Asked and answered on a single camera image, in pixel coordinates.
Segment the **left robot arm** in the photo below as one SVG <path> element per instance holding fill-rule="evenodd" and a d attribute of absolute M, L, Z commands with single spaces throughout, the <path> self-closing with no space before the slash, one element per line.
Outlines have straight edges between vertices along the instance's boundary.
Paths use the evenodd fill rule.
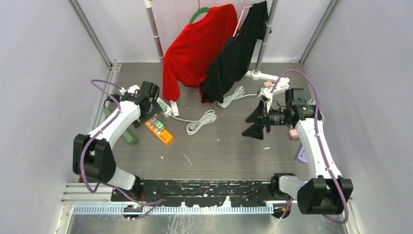
<path fill-rule="evenodd" d="M 160 88 L 144 81 L 141 85 L 118 89 L 119 94 L 115 95 L 104 92 L 116 104 L 111 115 L 88 134 L 74 138 L 72 170 L 83 180 L 90 178 L 122 189 L 124 197 L 137 201 L 143 190 L 141 179 L 117 166 L 112 148 L 130 125 L 138 128 L 162 112 L 158 103 Z"/>

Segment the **purple power strip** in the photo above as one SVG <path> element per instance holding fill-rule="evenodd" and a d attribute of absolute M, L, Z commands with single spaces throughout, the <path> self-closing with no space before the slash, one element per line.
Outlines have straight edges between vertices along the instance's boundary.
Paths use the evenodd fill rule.
<path fill-rule="evenodd" d="M 305 151 L 304 151 L 303 147 L 301 147 L 301 149 L 300 149 L 300 151 L 299 151 L 299 153 L 298 153 L 298 155 L 296 156 L 295 159 L 299 163 L 307 164 L 307 158 L 306 158 Z"/>

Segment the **green power strip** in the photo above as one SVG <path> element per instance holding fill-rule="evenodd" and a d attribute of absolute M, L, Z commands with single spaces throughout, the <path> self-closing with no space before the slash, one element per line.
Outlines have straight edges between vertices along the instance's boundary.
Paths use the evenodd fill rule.
<path fill-rule="evenodd" d="M 105 115 L 106 118 L 109 118 L 112 113 L 113 113 L 113 110 L 110 108 L 105 107 L 103 109 L 103 114 Z M 138 142 L 137 137 L 129 129 L 126 129 L 123 132 L 122 136 L 129 144 L 136 144 Z"/>

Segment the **orange power strip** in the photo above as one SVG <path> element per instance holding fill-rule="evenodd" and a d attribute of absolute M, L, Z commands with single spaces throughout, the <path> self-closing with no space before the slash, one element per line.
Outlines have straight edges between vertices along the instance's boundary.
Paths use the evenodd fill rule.
<path fill-rule="evenodd" d="M 160 139 L 165 145 L 169 145 L 173 141 L 173 136 L 170 132 L 168 132 L 166 129 L 164 131 L 159 132 L 156 130 L 154 124 L 151 124 L 149 120 L 145 123 L 145 125 L 148 127 L 148 129 L 155 135 L 157 136 L 158 139 Z"/>

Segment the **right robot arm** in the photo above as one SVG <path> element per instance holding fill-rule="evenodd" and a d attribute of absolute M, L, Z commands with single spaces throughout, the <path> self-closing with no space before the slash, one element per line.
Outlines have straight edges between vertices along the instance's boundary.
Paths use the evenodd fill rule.
<path fill-rule="evenodd" d="M 277 175 L 277 183 L 270 187 L 276 200 L 290 196 L 298 203 L 299 210 L 306 215 L 340 215 L 347 213 L 347 202 L 353 191 L 350 179 L 343 178 L 331 156 L 325 135 L 320 110 L 316 104 L 304 99 L 302 88 L 285 91 L 285 107 L 273 110 L 273 94 L 262 88 L 257 97 L 259 104 L 246 118 L 252 125 L 243 131 L 244 137 L 262 140 L 271 126 L 289 126 L 302 142 L 309 169 L 307 182 L 296 176 Z"/>

